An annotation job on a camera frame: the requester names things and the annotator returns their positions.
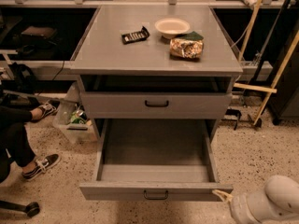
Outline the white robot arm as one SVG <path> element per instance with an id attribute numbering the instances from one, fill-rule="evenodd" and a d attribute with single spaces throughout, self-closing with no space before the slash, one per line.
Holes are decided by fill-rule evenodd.
<path id="1" fill-rule="evenodd" d="M 272 175 L 261 189 L 236 196 L 214 189 L 230 208 L 237 224 L 263 224 L 265 221 L 285 221 L 299 218 L 299 183 L 285 175 Z"/>

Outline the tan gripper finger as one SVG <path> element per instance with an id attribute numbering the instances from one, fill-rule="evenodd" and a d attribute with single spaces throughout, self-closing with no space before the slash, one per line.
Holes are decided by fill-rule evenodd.
<path id="1" fill-rule="evenodd" d="M 223 190 L 213 189 L 212 193 L 218 196 L 225 203 L 230 203 L 233 199 L 233 196 L 230 193 L 227 193 Z"/>

